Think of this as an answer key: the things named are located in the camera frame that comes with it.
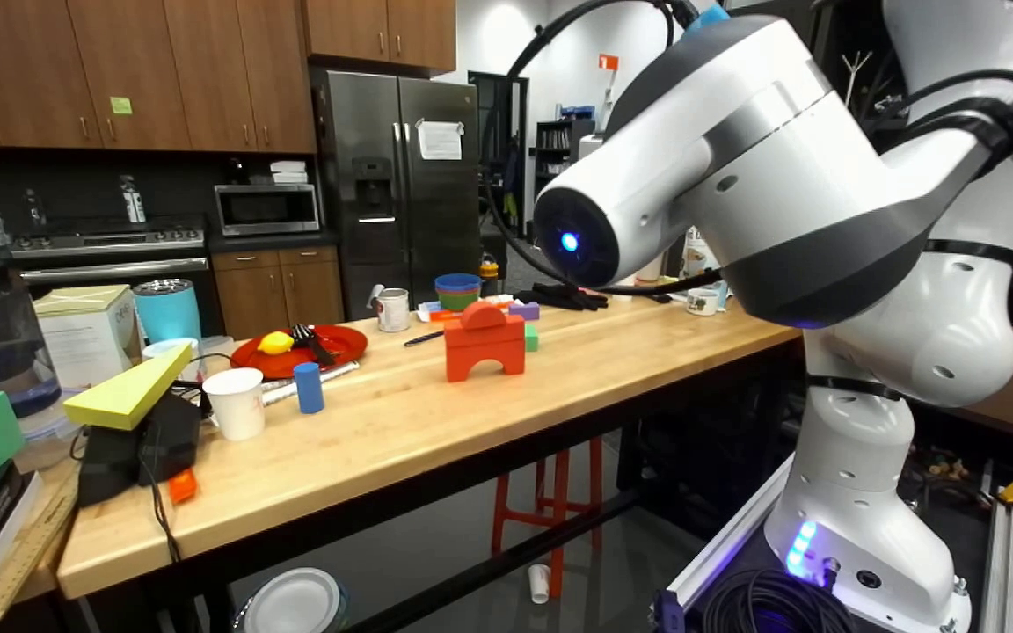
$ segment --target yellow sponge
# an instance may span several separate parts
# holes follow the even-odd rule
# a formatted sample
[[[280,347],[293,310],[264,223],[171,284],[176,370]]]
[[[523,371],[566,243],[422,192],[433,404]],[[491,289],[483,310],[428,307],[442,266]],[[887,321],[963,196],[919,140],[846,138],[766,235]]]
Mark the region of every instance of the yellow sponge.
[[[192,344],[166,347],[161,355],[66,397],[64,414],[77,426],[107,426],[131,432],[149,418],[156,400],[169,389],[169,382],[186,370],[189,359]]]

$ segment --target wooden countertop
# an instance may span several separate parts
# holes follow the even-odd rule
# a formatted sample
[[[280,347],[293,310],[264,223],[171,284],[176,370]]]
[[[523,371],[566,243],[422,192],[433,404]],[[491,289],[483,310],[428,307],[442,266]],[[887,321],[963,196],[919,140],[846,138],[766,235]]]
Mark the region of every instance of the wooden countertop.
[[[343,498],[388,487],[451,460],[543,432],[566,418],[628,400],[685,375],[796,342],[789,328],[747,316],[737,307],[699,316],[647,300],[611,300],[597,311],[543,307],[543,351],[523,375],[474,366],[469,382],[442,379],[442,342],[403,347],[375,335],[352,375],[324,385],[326,406],[300,414],[294,397],[268,406],[268,427],[250,443],[205,437],[202,497],[169,509],[183,554],[261,535]],[[60,590],[84,599],[169,563],[149,487],[131,487],[77,512]]]

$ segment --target white plate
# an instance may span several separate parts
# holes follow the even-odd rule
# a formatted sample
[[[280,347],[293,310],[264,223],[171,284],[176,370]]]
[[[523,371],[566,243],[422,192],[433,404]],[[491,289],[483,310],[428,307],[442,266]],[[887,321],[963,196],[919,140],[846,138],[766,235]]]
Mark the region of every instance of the white plate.
[[[268,580],[245,606],[245,633],[324,633],[341,607],[331,572],[304,565]]]

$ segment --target oven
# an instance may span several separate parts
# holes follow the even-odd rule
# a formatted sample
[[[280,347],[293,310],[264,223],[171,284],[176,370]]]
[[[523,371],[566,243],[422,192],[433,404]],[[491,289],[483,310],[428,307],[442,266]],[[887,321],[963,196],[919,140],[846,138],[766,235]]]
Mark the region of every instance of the oven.
[[[214,271],[202,229],[64,230],[14,240],[10,266],[30,295],[64,284],[139,284],[189,276],[205,335],[224,335]]]

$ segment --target kitchen counter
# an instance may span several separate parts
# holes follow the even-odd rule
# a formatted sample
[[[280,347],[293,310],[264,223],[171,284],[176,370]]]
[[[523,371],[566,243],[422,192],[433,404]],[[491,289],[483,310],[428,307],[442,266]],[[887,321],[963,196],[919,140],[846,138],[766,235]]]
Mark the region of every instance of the kitchen counter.
[[[211,240],[211,253],[336,245],[333,230]]]

